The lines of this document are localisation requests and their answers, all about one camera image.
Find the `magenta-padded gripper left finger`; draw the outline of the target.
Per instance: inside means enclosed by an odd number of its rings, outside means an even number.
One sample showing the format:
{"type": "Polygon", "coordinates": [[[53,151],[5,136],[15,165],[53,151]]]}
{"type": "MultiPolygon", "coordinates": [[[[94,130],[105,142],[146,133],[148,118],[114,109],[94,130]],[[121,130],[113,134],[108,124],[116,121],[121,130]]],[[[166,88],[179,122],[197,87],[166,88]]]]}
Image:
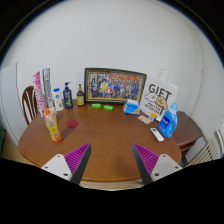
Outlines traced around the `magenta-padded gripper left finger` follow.
{"type": "Polygon", "coordinates": [[[56,154],[42,169],[79,185],[91,155],[91,144],[87,143],[66,155],[56,154]]]}

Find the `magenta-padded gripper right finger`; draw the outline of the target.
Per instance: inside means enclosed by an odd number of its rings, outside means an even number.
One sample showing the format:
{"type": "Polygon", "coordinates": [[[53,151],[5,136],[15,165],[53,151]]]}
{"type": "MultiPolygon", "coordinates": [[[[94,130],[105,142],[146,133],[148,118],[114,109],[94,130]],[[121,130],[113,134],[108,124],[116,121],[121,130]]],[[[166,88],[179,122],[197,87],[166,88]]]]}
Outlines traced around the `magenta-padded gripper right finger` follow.
{"type": "Polygon", "coordinates": [[[144,185],[164,178],[182,169],[167,154],[158,155],[136,143],[132,145],[132,154],[144,185]]]}

